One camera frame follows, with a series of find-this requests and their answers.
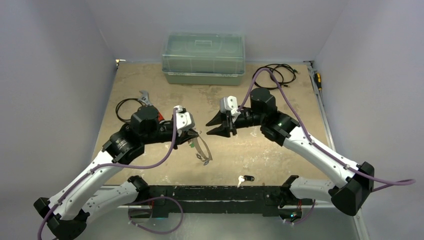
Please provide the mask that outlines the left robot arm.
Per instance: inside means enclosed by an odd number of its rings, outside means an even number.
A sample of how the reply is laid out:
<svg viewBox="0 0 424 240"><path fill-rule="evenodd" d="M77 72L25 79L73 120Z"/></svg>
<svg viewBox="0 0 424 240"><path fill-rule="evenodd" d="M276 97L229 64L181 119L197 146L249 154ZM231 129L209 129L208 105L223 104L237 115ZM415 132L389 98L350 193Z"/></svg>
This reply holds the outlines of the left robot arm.
<svg viewBox="0 0 424 240"><path fill-rule="evenodd" d="M41 197L34 208L57 240L73 240L100 216L125 204L142 205L149 200L149 185L133 176L115 189L98 190L145 151L148 144L170 142L174 150L197 136L193 115L183 106L173 108L169 121L160 121L154 106L142 106L128 123L111 135L92 162L66 187L52 197Z"/></svg>

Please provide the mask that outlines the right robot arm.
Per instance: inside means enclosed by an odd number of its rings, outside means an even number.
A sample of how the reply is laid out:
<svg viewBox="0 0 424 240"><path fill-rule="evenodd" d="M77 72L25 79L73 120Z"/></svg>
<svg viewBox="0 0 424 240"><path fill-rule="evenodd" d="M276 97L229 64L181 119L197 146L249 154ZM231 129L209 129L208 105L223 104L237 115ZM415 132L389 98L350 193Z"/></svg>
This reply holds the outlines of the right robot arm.
<svg viewBox="0 0 424 240"><path fill-rule="evenodd" d="M300 155L323 172L328 180L292 175L282 185L280 205L300 199L331 202L339 211L355 216L374 189L375 168L343 157L304 131L302 125L278 110L276 98L265 88L249 94L250 106L238 110L234 96L223 97L220 109L206 124L213 127L207 135L229 138L240 128L259 126L270 141Z"/></svg>

